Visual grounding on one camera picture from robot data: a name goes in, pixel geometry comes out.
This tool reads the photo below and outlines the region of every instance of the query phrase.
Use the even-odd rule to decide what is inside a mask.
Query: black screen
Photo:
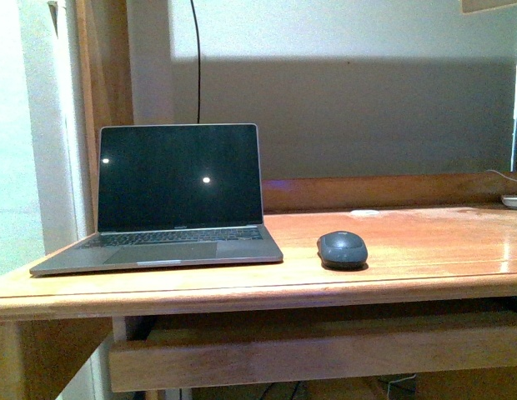
[[[105,127],[100,232],[262,223],[257,128]]]

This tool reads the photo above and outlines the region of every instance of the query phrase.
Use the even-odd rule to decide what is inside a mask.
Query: wireless mouse
[[[364,240],[356,233],[337,231],[318,239],[318,255],[322,266],[339,271],[362,269],[368,259]]]

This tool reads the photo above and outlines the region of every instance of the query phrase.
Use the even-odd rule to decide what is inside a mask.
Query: laptop keyboard
[[[192,229],[141,233],[114,233],[99,235],[83,243],[79,248],[105,248],[109,246],[133,246],[159,243],[216,242],[225,240],[262,239],[257,227],[231,227],[223,229]]]

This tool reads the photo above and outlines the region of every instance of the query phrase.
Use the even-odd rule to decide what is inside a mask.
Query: wooden drawer
[[[490,300],[159,317],[115,343],[115,392],[517,366],[517,313]]]

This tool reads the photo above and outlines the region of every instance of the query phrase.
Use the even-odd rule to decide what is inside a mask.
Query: laptop
[[[264,226],[257,126],[104,127],[97,234],[30,269],[279,263]]]

